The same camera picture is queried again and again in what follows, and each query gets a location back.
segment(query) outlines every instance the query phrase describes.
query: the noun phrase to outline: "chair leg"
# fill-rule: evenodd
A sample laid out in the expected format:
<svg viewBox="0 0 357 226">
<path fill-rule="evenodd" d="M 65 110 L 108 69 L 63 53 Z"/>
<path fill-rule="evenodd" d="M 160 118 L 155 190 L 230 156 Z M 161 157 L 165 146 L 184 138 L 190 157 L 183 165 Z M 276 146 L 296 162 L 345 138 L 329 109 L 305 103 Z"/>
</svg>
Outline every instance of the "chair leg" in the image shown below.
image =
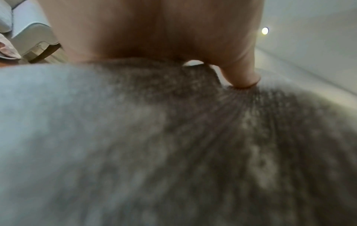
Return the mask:
<svg viewBox="0 0 357 226">
<path fill-rule="evenodd" d="M 52 55 L 56 50 L 58 50 L 61 47 L 61 44 L 57 45 L 49 45 L 40 55 L 35 57 L 32 60 L 29 60 L 30 64 L 35 64 L 40 62 L 41 60 L 44 60 L 46 57 Z"/>
</svg>

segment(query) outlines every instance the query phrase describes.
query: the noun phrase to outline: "white sofa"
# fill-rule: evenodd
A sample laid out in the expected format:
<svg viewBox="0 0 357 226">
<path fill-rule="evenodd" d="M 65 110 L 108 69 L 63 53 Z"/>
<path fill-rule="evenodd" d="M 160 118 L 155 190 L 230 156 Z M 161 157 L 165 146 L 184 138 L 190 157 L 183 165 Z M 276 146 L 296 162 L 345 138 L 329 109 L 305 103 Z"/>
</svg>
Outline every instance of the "white sofa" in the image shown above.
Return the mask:
<svg viewBox="0 0 357 226">
<path fill-rule="evenodd" d="M 36 0 L 0 0 L 0 33 L 4 33 L 20 55 L 41 42 L 47 42 L 52 51 L 51 45 L 57 49 L 60 46 Z"/>
</svg>

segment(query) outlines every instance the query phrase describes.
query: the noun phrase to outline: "ceiling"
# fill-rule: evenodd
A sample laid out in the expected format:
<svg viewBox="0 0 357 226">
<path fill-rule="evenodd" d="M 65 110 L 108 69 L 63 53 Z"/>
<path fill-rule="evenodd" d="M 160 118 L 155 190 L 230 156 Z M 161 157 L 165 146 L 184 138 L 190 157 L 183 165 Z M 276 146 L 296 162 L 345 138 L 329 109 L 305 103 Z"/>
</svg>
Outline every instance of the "ceiling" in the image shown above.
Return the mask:
<svg viewBox="0 0 357 226">
<path fill-rule="evenodd" d="M 266 0 L 257 46 L 357 94 L 357 0 Z"/>
</svg>

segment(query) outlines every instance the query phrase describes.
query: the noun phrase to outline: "human hand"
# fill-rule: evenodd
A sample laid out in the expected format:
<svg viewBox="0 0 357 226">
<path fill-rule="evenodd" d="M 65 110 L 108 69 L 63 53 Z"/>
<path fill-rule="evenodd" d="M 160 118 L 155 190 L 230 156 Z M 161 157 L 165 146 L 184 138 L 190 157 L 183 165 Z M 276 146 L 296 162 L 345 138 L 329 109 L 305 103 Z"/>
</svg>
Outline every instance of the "human hand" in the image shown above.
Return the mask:
<svg viewBox="0 0 357 226">
<path fill-rule="evenodd" d="M 39 0 L 72 61 L 200 60 L 235 87 L 256 84 L 263 0 Z"/>
</svg>

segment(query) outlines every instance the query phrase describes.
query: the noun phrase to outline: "finger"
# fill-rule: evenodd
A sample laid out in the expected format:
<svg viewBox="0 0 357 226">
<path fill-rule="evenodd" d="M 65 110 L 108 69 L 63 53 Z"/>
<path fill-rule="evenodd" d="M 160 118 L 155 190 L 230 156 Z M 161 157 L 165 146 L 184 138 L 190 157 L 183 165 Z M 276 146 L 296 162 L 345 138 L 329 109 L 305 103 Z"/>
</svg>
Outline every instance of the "finger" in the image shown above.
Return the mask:
<svg viewBox="0 0 357 226">
<path fill-rule="evenodd" d="M 254 71 L 254 45 L 237 60 L 220 66 L 220 69 L 224 78 L 236 88 L 248 88 L 257 84 L 260 75 Z"/>
</svg>

